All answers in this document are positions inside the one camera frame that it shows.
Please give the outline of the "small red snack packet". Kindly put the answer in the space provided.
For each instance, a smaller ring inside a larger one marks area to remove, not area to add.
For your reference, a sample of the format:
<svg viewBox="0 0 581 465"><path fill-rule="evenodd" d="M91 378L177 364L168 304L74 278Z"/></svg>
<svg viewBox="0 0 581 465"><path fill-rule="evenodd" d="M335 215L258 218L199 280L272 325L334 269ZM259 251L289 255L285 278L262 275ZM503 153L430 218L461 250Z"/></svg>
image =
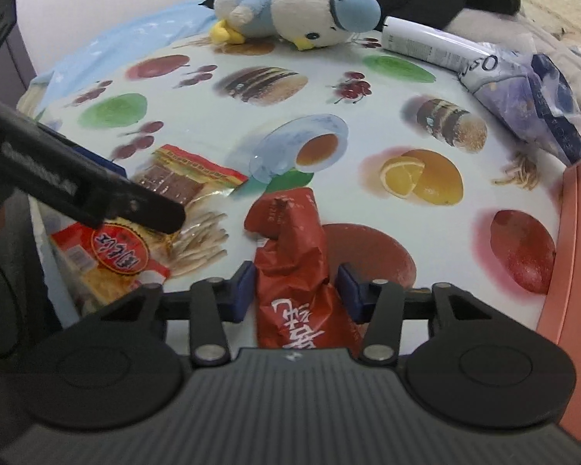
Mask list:
<svg viewBox="0 0 581 465"><path fill-rule="evenodd" d="M244 229L263 240L256 250L259 348L359 349L361 336L329 281L326 236L313 190L262 195Z"/></svg>

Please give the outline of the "red yellow cracker snack packet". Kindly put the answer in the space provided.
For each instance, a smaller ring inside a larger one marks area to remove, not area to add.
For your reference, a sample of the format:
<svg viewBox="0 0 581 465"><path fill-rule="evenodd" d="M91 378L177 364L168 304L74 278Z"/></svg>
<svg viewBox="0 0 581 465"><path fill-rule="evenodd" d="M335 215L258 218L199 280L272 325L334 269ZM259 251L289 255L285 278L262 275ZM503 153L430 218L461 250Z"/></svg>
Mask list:
<svg viewBox="0 0 581 465"><path fill-rule="evenodd" d="M90 228L50 215L49 236L78 315L146 283L194 274L227 255L230 234L221 225L227 215L217 204L247 180L233 168L167 144L153 152L133 181L183 207L186 221L178 231L165 234L128 219Z"/></svg>

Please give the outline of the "fruit print tablecloth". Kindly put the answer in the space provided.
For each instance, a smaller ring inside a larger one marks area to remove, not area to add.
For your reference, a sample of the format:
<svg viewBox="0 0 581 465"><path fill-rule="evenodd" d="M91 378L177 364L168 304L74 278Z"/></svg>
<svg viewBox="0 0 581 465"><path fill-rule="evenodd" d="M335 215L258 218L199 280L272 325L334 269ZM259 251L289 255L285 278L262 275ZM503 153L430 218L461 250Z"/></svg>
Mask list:
<svg viewBox="0 0 581 465"><path fill-rule="evenodd" d="M528 152L454 74L385 53L376 35L299 52L265 39L215 45L179 40L37 108L37 118L131 177L179 149L234 170L205 189L229 240L226 273L255 250L242 230L262 194L307 187L339 236L332 258L381 277L451 280L525 326L537 326L546 283L525 284L490 246L490 224L511 210L535 219L550 253L559 231L562 164Z"/></svg>

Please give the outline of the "pink cardboard box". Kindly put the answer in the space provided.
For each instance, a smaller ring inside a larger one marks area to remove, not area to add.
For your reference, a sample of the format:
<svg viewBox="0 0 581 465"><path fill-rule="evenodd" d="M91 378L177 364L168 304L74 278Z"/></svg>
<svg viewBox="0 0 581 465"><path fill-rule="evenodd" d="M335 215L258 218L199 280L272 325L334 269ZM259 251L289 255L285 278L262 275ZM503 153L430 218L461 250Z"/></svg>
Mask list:
<svg viewBox="0 0 581 465"><path fill-rule="evenodd" d="M559 345L576 370L562 426L581 441L581 164L562 177L562 213L549 293L537 332Z"/></svg>

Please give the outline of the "light blue star bedsheet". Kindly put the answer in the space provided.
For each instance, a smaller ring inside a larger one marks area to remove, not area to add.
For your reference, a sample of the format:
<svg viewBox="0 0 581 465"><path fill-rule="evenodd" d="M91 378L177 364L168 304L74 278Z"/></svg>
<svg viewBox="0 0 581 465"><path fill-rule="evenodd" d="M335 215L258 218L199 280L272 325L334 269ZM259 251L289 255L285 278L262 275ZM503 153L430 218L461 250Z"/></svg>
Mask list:
<svg viewBox="0 0 581 465"><path fill-rule="evenodd" d="M202 2L183 1L99 35L35 77L16 109L34 118L52 102L105 79L121 66L208 31L214 22L214 11Z"/></svg>

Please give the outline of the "clear blue plastic bag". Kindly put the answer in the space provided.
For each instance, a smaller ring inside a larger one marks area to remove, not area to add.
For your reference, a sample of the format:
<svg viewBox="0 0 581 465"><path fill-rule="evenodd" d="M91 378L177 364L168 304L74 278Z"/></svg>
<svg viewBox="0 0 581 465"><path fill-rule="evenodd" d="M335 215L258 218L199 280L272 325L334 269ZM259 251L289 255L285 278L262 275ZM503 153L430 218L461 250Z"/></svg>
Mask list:
<svg viewBox="0 0 581 465"><path fill-rule="evenodd" d="M554 62L544 53L484 48L459 73L463 86L518 139L568 167L581 164L581 107Z"/></svg>

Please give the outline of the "white cylindrical tube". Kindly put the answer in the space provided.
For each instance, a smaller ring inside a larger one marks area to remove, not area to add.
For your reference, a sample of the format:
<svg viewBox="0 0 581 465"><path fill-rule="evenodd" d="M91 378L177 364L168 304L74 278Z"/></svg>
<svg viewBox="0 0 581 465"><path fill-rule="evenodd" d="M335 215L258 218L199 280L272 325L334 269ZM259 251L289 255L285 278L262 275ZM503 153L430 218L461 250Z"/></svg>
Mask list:
<svg viewBox="0 0 581 465"><path fill-rule="evenodd" d="M461 72L472 61L484 60L491 55L489 47L446 31L394 17L387 17L383 23L381 44L391 53L454 72Z"/></svg>

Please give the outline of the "blue white plush bird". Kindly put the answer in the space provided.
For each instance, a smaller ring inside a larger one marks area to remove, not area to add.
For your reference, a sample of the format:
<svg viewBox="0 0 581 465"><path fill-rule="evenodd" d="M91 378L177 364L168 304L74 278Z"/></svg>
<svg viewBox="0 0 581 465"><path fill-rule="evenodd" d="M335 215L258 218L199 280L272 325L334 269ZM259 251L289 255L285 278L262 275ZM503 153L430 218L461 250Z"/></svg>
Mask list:
<svg viewBox="0 0 581 465"><path fill-rule="evenodd" d="M214 0L215 44L277 37L299 50L338 45L376 28L376 0Z"/></svg>

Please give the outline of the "grey duvet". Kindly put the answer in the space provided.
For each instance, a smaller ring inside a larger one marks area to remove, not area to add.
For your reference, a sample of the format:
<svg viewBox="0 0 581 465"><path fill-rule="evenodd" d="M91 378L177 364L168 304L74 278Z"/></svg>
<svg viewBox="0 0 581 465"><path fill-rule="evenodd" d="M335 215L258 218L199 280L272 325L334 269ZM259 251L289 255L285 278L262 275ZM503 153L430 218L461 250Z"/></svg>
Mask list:
<svg viewBox="0 0 581 465"><path fill-rule="evenodd" d="M537 24L516 14L507 16L463 9L445 31L477 43L493 43L522 53L544 53L572 88L581 88L581 58Z"/></svg>

